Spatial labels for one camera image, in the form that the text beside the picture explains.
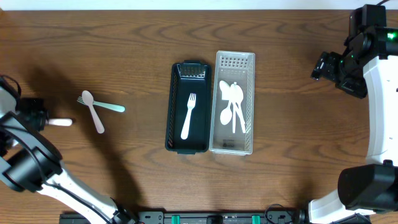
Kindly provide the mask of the white fork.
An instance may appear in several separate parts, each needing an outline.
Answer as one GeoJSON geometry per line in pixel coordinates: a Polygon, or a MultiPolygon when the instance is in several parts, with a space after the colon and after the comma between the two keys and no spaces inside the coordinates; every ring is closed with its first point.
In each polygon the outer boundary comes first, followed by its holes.
{"type": "Polygon", "coordinates": [[[70,118],[50,118],[45,123],[52,126],[71,126],[73,120],[70,118]]]}
{"type": "Polygon", "coordinates": [[[181,139],[186,140],[188,138],[189,134],[189,128],[190,128],[190,119],[192,115],[192,110],[194,109],[196,105],[196,94],[195,93],[190,93],[190,96],[187,101],[187,114],[185,117],[185,121],[183,124],[182,132],[181,132],[181,139]]]}

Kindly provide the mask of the clear perforated plastic basket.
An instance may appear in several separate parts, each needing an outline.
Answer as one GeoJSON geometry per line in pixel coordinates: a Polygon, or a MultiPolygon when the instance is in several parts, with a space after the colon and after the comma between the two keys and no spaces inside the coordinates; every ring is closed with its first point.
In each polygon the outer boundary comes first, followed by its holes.
{"type": "Polygon", "coordinates": [[[254,88],[255,58],[250,52],[218,51],[213,85],[213,102],[211,113],[210,147],[217,154],[245,156],[252,154],[254,126],[254,88]],[[241,107],[246,122],[246,133],[242,132],[241,123],[236,117],[236,133],[232,132],[232,121],[227,125],[220,122],[220,113],[228,105],[221,99],[219,82],[226,81],[229,85],[236,82],[243,90],[241,107]]]}

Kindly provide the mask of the white spoon horizontal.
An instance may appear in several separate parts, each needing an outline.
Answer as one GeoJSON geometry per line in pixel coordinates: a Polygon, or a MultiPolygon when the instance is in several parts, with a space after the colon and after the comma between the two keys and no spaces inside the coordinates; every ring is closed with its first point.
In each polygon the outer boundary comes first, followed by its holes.
{"type": "Polygon", "coordinates": [[[235,91],[234,91],[234,93],[235,93],[235,103],[236,103],[236,106],[238,107],[237,108],[237,114],[239,116],[239,120],[240,120],[240,123],[241,123],[242,132],[245,133],[246,132],[246,126],[245,126],[246,122],[244,120],[242,107],[241,107],[241,103],[242,103],[242,101],[244,99],[243,91],[242,91],[241,87],[239,85],[237,85],[236,83],[234,84],[234,89],[235,89],[235,91]]]}

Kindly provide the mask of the white spoon vertical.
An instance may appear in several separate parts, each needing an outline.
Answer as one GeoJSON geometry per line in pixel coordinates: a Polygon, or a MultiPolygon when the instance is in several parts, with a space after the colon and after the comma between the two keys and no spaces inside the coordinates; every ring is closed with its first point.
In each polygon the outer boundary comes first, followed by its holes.
{"type": "Polygon", "coordinates": [[[231,97],[230,100],[233,106],[233,115],[232,115],[232,132],[236,133],[236,82],[234,82],[230,87],[231,97]]]}

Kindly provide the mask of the white spoon angled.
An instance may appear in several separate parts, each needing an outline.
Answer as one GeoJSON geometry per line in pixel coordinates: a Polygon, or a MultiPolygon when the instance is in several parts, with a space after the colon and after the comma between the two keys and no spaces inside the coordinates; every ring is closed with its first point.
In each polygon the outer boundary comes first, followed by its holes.
{"type": "MultiPolygon", "coordinates": [[[[228,85],[228,83],[224,80],[220,81],[220,83],[219,83],[220,90],[230,88],[231,85],[228,85]]],[[[228,101],[227,107],[220,114],[220,121],[221,121],[222,125],[227,125],[231,121],[231,118],[233,115],[233,112],[231,111],[232,102],[230,100],[230,97],[231,97],[231,94],[229,94],[229,101],[228,101]]]]}

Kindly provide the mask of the black perforated plastic basket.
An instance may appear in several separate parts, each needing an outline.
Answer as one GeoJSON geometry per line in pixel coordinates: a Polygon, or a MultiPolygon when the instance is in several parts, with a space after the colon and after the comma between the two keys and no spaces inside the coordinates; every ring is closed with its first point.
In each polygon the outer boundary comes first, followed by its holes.
{"type": "Polygon", "coordinates": [[[195,60],[175,63],[171,68],[165,148],[179,154],[206,152],[211,118],[211,66],[195,60]],[[196,94],[188,138],[181,139],[190,93],[196,94]]]}

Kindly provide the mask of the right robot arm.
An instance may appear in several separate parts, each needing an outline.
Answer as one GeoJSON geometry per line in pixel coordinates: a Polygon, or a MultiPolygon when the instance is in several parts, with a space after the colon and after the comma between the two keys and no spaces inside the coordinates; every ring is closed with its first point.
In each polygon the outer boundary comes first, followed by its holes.
{"type": "Polygon", "coordinates": [[[344,45],[342,54],[323,52],[311,77],[369,100],[366,163],[344,169],[336,190],[309,202],[309,223],[369,223],[397,211],[397,29],[387,26],[383,3],[351,12],[344,45]]]}

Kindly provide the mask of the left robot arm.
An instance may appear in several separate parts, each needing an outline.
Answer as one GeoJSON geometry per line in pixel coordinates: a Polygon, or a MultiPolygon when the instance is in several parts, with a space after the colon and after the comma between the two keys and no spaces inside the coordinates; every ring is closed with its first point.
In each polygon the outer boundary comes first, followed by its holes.
{"type": "Polygon", "coordinates": [[[21,88],[1,75],[1,155],[13,144],[22,150],[1,159],[1,182],[16,192],[28,190],[52,197],[90,223],[137,223],[138,217],[113,198],[99,194],[65,167],[62,155],[17,110],[21,88]]]}

